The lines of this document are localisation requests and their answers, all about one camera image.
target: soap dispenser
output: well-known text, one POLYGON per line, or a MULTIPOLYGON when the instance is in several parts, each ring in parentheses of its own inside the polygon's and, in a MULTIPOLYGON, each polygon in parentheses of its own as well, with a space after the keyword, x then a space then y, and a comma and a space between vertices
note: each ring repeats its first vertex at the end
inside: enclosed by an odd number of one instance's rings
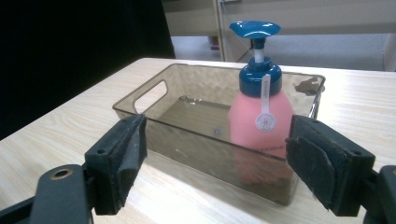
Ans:
MULTIPOLYGON (((240 92, 228 114, 231 142, 284 159, 293 109, 281 90, 280 67, 264 56, 265 38, 281 28, 267 21, 237 21, 230 28, 254 45, 254 58, 240 71, 240 92)), ((236 161, 243 155, 236 155, 236 161)))

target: table surface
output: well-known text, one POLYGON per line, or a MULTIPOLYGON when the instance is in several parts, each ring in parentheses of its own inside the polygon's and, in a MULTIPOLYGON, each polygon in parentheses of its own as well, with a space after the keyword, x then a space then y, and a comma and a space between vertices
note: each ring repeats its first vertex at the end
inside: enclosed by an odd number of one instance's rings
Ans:
MULTIPOLYGON (((172 63, 220 67, 214 63, 142 59, 84 91, 0 142, 0 210, 35 195, 38 178, 64 164, 82 164, 84 153, 118 120, 112 106, 172 63)), ((318 119, 376 155, 376 171, 396 164, 396 73, 281 66, 288 72, 326 77, 318 119)), ((185 168, 150 152, 116 216, 95 223, 361 223, 358 217, 336 217, 323 208, 300 181, 288 206, 185 168), (196 176, 191 183, 183 175, 196 176)))

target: blue pump head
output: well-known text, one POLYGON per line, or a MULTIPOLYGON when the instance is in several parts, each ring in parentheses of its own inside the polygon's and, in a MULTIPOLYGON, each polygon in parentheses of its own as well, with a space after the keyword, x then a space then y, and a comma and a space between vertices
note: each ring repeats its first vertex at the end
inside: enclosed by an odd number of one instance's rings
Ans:
POLYGON ((265 38, 277 34, 281 27, 268 21, 236 21, 230 28, 240 37, 252 39, 254 45, 254 58, 239 74, 240 91, 247 96, 260 97, 262 77, 270 75, 270 95, 277 94, 282 88, 282 71, 269 57, 264 57, 264 44, 265 38))

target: pump nozzle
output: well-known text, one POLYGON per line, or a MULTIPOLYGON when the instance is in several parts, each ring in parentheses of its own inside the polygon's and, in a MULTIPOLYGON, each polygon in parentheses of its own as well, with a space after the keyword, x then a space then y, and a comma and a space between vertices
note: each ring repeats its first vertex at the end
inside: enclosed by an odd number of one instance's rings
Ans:
POLYGON ((236 21, 230 28, 240 37, 253 40, 254 62, 264 62, 265 38, 280 31, 280 26, 269 21, 236 21))

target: black wall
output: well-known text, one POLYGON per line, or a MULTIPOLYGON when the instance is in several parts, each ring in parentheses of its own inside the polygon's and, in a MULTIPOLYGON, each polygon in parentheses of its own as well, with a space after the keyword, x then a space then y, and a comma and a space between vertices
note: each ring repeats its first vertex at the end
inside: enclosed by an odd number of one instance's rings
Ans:
POLYGON ((143 57, 175 58, 161 0, 0 3, 0 139, 143 57))

